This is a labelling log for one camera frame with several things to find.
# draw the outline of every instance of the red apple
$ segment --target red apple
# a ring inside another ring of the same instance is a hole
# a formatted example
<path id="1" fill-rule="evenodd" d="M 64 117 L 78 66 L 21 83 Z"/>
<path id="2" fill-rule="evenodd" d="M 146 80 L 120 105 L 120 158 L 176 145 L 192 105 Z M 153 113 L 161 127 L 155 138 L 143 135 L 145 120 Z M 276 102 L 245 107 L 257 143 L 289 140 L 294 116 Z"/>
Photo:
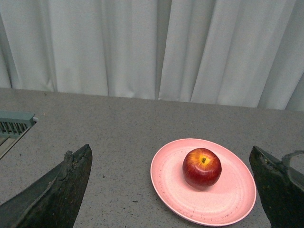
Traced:
<path id="1" fill-rule="evenodd" d="M 182 171 L 189 185 L 205 190 L 219 180 L 222 165 L 214 152 L 206 148 L 197 148 L 186 155 Z"/>

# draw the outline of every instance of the vent grille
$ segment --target vent grille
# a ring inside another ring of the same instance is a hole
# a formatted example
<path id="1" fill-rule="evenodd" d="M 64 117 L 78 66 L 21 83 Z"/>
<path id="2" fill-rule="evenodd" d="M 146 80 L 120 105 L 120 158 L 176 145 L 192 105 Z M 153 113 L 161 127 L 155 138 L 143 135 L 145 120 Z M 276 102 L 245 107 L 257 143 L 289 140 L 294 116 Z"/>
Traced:
<path id="1" fill-rule="evenodd" d="M 35 122 L 33 113 L 0 111 L 0 159 Z"/>

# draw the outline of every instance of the curtain fold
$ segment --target curtain fold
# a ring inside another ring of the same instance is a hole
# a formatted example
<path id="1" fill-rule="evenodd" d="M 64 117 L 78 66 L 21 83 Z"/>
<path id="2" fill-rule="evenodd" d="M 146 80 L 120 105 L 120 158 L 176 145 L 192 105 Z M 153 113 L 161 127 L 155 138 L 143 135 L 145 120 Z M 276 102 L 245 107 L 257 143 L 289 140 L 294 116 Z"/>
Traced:
<path id="1" fill-rule="evenodd" d="M 302 0 L 0 0 L 0 87 L 304 111 Z"/>

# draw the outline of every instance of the speckled table surface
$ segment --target speckled table surface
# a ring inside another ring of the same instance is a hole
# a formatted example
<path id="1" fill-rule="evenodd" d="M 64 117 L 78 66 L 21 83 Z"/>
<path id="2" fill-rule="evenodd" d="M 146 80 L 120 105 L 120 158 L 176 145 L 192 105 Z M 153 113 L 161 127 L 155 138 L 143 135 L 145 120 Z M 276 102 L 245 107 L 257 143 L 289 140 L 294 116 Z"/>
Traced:
<path id="1" fill-rule="evenodd" d="M 254 145 L 281 158 L 304 149 L 304 113 L 0 88 L 0 110 L 38 122 L 0 160 L 0 203 L 89 144 L 92 170 L 75 228 L 203 227 L 172 212 L 150 178 L 155 153 L 182 138 L 220 144 L 250 169 Z M 292 164 L 301 170 L 303 160 Z M 269 228 L 259 196 L 234 228 Z"/>

